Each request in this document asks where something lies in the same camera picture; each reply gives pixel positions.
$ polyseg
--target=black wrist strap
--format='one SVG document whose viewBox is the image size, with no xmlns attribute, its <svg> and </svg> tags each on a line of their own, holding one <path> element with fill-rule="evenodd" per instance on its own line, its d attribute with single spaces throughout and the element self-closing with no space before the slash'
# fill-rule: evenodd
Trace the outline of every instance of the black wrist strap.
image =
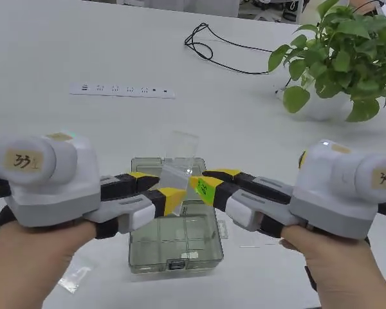
<svg viewBox="0 0 386 309">
<path fill-rule="evenodd" d="M 95 223 L 96 224 L 96 239 L 111 238 L 118 232 L 118 220 L 113 218 L 112 220 Z"/>
<path fill-rule="evenodd" d="M 9 206 L 6 205 L 0 212 L 0 227 L 13 221 L 16 221 L 16 218 Z"/>
</svg>

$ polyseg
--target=black cable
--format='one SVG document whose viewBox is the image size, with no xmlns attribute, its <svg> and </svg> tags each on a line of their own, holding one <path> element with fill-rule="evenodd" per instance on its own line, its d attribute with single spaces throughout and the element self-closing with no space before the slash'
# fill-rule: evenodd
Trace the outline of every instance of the black cable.
<svg viewBox="0 0 386 309">
<path fill-rule="evenodd" d="M 381 2 L 380 0 L 370 0 L 364 4 L 362 4 L 361 6 L 359 6 L 358 8 L 356 8 L 353 13 L 356 13 L 358 10 L 360 10 L 361 8 L 363 8 L 365 5 L 368 5 L 369 3 L 373 3 L 373 2 L 379 2 L 380 6 L 383 6 L 385 5 L 385 3 Z"/>
<path fill-rule="evenodd" d="M 202 59 L 204 59 L 206 61 L 210 61 L 211 63 L 217 64 L 218 66 L 221 66 L 223 68 L 226 68 L 226 69 L 238 72 L 238 73 L 249 74 L 249 75 L 269 74 L 269 71 L 264 71 L 264 72 L 247 72 L 247 71 L 242 71 L 242 70 L 232 68 L 231 66 L 227 66 L 226 64 L 221 64 L 220 62 L 217 62 L 217 61 L 213 60 L 213 56 L 214 56 L 213 49 L 209 45 L 206 45 L 206 44 L 201 43 L 201 42 L 195 42 L 194 41 L 194 36 L 196 34 L 198 34 L 200 31 L 203 31 L 204 29 L 207 29 L 215 37 L 217 37 L 218 39 L 220 39 L 223 42 L 226 42 L 228 44 L 231 44 L 231 45 L 234 45 L 234 46 L 238 46 L 238 47 L 242 47 L 242 48 L 248 48 L 249 50 L 260 50 L 262 52 L 267 52 L 267 53 L 272 53 L 273 52 L 271 50 L 265 50 L 263 48 L 256 48 L 256 47 L 245 46 L 245 45 L 237 44 L 237 43 L 234 43 L 234 42 L 230 42 L 230 41 L 228 41 L 228 40 L 218 36 L 216 33 L 214 33 L 212 31 L 212 29 L 210 29 L 208 24 L 201 23 L 199 26 L 195 27 L 193 32 L 185 39 L 185 46 L 189 47 L 191 50 L 196 52 L 199 55 L 199 57 L 201 57 Z M 209 50 L 209 52 L 210 52 L 210 56 L 207 57 L 207 56 L 203 55 L 200 51 L 198 51 L 196 49 L 197 45 L 204 46 L 205 48 L 207 48 Z"/>
<path fill-rule="evenodd" d="M 291 79 L 289 79 L 288 82 L 286 83 L 286 85 L 284 85 L 285 88 L 286 88 L 287 86 L 289 86 L 290 81 L 291 81 Z"/>
</svg>

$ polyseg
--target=white flower pot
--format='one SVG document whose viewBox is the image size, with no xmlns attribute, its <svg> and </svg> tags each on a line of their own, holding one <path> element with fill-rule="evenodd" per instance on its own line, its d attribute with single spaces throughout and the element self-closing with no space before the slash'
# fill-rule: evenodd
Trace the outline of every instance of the white flower pot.
<svg viewBox="0 0 386 309">
<path fill-rule="evenodd" d="M 291 81 L 288 87 L 300 86 L 300 81 Z M 283 101 L 283 91 L 285 88 L 278 90 L 277 96 Z M 349 95 L 338 93 L 333 98 L 320 98 L 316 94 L 314 83 L 306 87 L 310 93 L 310 99 L 295 115 L 299 118 L 307 118 L 316 121 L 325 121 L 331 119 L 345 120 L 351 111 Z"/>
</svg>

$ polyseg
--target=finger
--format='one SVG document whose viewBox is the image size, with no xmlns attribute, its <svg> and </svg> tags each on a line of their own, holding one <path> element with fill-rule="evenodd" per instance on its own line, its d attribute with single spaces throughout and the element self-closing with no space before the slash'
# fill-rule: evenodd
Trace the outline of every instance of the finger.
<svg viewBox="0 0 386 309">
<path fill-rule="evenodd" d="M 299 252 L 306 254 L 324 241 L 325 236 L 310 232 L 304 227 L 292 225 L 284 227 L 281 235 L 286 241 L 298 248 Z"/>
</svg>

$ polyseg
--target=plastic storage box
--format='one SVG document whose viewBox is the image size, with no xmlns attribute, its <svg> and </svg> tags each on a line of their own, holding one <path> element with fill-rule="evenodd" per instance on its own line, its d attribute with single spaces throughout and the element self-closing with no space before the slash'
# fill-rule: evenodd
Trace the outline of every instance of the plastic storage box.
<svg viewBox="0 0 386 309">
<path fill-rule="evenodd" d="M 192 175 L 205 170 L 205 161 L 193 159 Z M 160 175 L 166 159 L 134 158 L 132 171 Z M 130 233 L 129 266 L 134 274 L 171 270 L 204 270 L 223 259 L 214 208 L 188 188 L 180 216 L 158 218 Z"/>
</svg>

